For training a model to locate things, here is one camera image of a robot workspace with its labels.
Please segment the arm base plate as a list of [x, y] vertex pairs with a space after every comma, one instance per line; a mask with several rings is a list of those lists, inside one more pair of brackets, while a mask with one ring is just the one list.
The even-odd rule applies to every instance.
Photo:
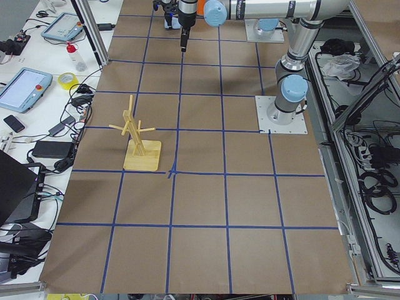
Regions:
[[254, 43], [283, 43], [283, 28], [279, 19], [245, 20], [247, 41]]
[[275, 96], [256, 96], [259, 132], [262, 134], [307, 134], [299, 104], [294, 112], [282, 112], [275, 105]]

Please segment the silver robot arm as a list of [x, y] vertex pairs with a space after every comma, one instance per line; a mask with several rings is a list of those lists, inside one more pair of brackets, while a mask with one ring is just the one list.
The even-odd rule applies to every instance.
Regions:
[[341, 13], [349, 1], [206, 1], [204, 18], [213, 27], [226, 20], [299, 19], [287, 53], [277, 62], [279, 93], [267, 108], [267, 117], [278, 125], [290, 124], [308, 83], [298, 74], [324, 20]]
[[254, 24], [254, 32], [258, 36], [266, 36], [274, 33], [279, 25], [279, 19], [257, 19]]

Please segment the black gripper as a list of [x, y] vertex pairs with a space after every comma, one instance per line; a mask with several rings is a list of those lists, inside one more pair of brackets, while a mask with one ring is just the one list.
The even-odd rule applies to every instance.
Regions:
[[196, 23], [198, 10], [197, 0], [179, 0], [178, 3], [178, 21], [182, 26], [180, 47], [182, 52], [186, 52], [188, 45], [188, 30]]

